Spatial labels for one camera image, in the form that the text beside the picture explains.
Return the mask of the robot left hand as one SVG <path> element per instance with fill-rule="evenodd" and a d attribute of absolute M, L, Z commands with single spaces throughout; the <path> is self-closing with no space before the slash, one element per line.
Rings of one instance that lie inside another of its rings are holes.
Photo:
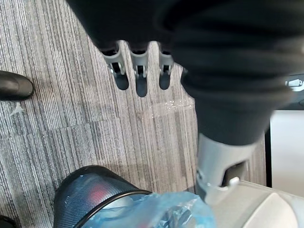
<path fill-rule="evenodd" d="M 138 96 L 147 94 L 148 45 L 159 48 L 159 85 L 174 64 L 194 99 L 198 123 L 196 192 L 221 202 L 274 110 L 292 94 L 286 78 L 304 68 L 301 0 L 70 0 L 120 90 L 129 86 L 118 41 L 128 44 Z"/>

